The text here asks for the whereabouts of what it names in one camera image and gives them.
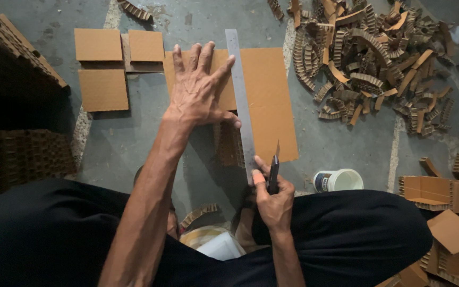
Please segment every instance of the white plastic bucket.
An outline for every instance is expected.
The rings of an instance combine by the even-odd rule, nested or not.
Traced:
[[[313,185],[316,192],[335,192],[364,188],[364,183],[359,173],[349,168],[318,172],[313,178]]]

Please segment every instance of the gray floor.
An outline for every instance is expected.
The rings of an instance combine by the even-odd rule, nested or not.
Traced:
[[[119,29],[123,33],[129,29],[160,31],[166,50],[172,50],[176,43],[188,49],[193,43],[210,40],[217,48],[224,49],[224,29],[227,28],[238,29],[242,48],[283,47],[284,44],[288,17],[284,21],[275,20],[265,0],[142,1],[152,10],[155,22],[143,23],[123,13]],[[279,2],[285,10],[287,0]],[[370,2],[377,13],[388,10],[385,0]],[[71,86],[73,120],[79,114],[81,103],[77,75],[80,66],[75,60],[73,29],[102,28],[109,5],[110,0],[0,0],[0,13],[8,16]],[[424,5],[437,19],[459,24],[459,1],[419,3],[412,0],[412,5]],[[309,2],[305,2],[304,7],[309,7]],[[447,134],[437,133],[421,139],[408,136],[404,123],[397,121],[387,105],[376,115],[361,117],[353,128],[339,122],[319,121],[313,113],[317,109],[312,102],[313,95],[297,80],[293,68],[290,70],[288,83],[300,156],[297,161],[281,165],[280,172],[297,190],[313,192],[309,179],[317,171],[353,168],[361,174],[366,188],[385,191],[390,166],[395,178],[424,174],[418,164],[421,156],[429,156],[445,176],[451,177],[450,165],[459,150],[459,71],[453,69],[453,76],[448,79],[454,87],[451,96],[456,100],[449,123],[453,129]],[[161,74],[132,77],[129,92],[130,111],[94,115],[79,181],[131,192],[134,174],[146,159],[168,105],[168,93]],[[179,218],[204,203],[218,203],[226,220],[230,220],[238,208],[245,185],[242,170],[220,166],[212,141],[211,127],[196,129],[189,140],[173,188]],[[393,149],[396,144],[397,154]],[[394,163],[391,165],[391,159],[397,160],[397,167]]]

